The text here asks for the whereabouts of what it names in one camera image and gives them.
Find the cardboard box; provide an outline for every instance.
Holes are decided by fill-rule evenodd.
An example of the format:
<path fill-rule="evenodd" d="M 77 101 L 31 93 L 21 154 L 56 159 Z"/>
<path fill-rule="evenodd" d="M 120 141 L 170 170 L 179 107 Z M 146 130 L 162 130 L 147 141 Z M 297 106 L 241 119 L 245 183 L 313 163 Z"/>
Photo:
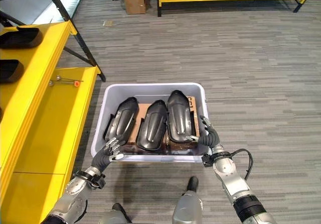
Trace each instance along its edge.
<path fill-rule="evenodd" d="M 197 118 L 197 109 L 196 109 L 196 102 L 195 102 L 195 97 L 193 96 L 187 96 L 189 102 L 190 102 L 190 110 L 191 110 L 191 114 L 193 114 L 193 120 L 192 123 L 194 122 L 195 125 L 195 135 L 199 136 L 200 135 L 200 130 L 199 130 L 199 122 L 198 122 L 198 118 Z M 133 128 L 133 131 L 129 137 L 129 140 L 127 142 L 126 145 L 121 147 L 121 151 L 124 153 L 135 153 L 135 154 L 144 154 L 144 153 L 148 153 L 148 154 L 168 154 L 170 155 L 172 151 L 178 151 L 178 150 L 190 150 L 190 149 L 194 149 L 197 147 L 197 143 L 192 141 L 192 142 L 188 142 L 188 143 L 184 143 L 184 144 L 179 144 L 179 143 L 175 143 L 173 141 L 170 140 L 169 135 L 168 135 L 168 131 L 166 130 L 165 134 L 164 134 L 164 138 L 163 138 L 163 142 L 162 145 L 160 147 L 159 150 L 157 151 L 147 151 L 147 150 L 143 150 L 140 147 L 137 146 L 136 144 L 136 138 L 138 135 L 138 131 L 139 131 L 139 127 L 140 127 L 140 122 L 141 119 L 145 118 L 146 112 L 148 107 L 151 104 L 149 103 L 139 103 L 139 111 L 136 117 L 136 122 L 135 122 L 135 126 Z"/>
<path fill-rule="evenodd" d="M 127 14 L 145 14 L 146 0 L 125 0 Z"/>

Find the gray plastic bin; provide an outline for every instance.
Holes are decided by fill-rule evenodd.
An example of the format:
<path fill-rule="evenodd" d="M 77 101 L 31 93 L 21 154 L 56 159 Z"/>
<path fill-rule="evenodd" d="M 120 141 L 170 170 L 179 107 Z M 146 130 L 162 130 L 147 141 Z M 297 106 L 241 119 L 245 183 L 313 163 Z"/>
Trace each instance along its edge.
<path fill-rule="evenodd" d="M 107 127 L 110 114 L 114 114 L 121 102 L 128 97 L 136 97 L 139 103 L 153 103 L 158 99 L 165 102 L 174 90 L 180 90 L 187 96 L 194 96 L 196 99 L 197 113 L 208 117 L 205 92 L 201 85 L 193 82 L 184 83 L 144 83 L 144 84 L 114 84 L 106 88 L 97 128 L 91 145 L 91 155 L 96 153 L 105 144 L 103 133 Z M 199 117 L 200 133 L 205 131 Z M 120 161 L 148 161 L 148 162 L 202 162 L 202 155 L 209 152 L 206 146 L 198 145 L 192 151 L 176 151 L 174 155 L 132 155 L 126 154 Z"/>

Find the cable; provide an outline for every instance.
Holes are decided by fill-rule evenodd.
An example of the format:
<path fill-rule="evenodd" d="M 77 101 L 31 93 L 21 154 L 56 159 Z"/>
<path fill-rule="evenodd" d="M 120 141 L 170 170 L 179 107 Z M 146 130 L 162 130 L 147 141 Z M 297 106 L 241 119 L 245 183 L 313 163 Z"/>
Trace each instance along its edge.
<path fill-rule="evenodd" d="M 241 152 L 246 152 L 249 155 L 249 167 L 246 170 L 247 173 L 244 177 L 244 179 L 247 180 L 247 178 L 249 177 L 249 175 L 251 173 L 252 167 L 253 167 L 253 158 L 252 158 L 251 153 L 247 149 L 238 149 L 238 150 L 234 151 L 233 153 L 231 153 L 231 157 L 233 157 L 234 155 L 237 155 L 238 153 L 241 153 Z"/>

